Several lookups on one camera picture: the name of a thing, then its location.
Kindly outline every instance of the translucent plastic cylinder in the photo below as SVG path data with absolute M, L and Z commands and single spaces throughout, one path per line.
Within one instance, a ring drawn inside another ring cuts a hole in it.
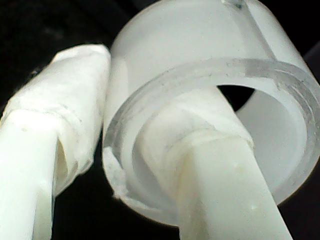
M 256 0 L 163 0 L 119 33 L 112 48 L 103 165 L 115 196 L 142 215 L 176 225 L 136 139 L 177 96 L 221 85 L 255 93 L 237 116 L 279 204 L 320 155 L 320 87 L 272 13 Z

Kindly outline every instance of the plastic rod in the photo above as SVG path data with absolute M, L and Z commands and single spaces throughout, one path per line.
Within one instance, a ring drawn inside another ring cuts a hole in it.
M 49 116 L 17 110 L 0 127 L 1 240 L 51 239 L 58 143 L 52 124 Z
M 184 155 L 181 240 L 292 240 L 247 141 L 227 137 Z

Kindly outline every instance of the white plastic rod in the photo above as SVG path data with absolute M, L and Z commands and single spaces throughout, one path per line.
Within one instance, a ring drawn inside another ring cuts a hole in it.
M 227 137 L 184 155 L 181 240 L 292 240 L 247 141 Z
M 58 135 L 54 120 L 13 111 L 0 128 L 0 239 L 49 240 Z

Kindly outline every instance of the black background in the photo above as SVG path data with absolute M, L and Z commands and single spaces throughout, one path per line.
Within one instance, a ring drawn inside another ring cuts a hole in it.
M 54 54 L 82 43 L 111 46 L 121 27 L 154 0 L 0 0 L 0 107 Z M 317 1 L 262 0 L 301 55 L 319 39 Z M 319 72 L 320 65 L 309 64 Z M 320 167 L 279 206 L 295 240 L 320 239 Z M 56 198 L 53 240 L 178 240 L 176 228 L 151 222 L 112 198 L 99 143 L 93 167 Z

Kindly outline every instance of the wrapped rod end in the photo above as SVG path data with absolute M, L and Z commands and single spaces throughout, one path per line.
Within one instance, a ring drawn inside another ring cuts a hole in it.
M 61 193 L 93 162 L 100 136 L 110 70 L 109 50 L 86 44 L 63 50 L 8 102 L 1 123 L 17 110 L 50 115 L 61 150 L 54 195 Z

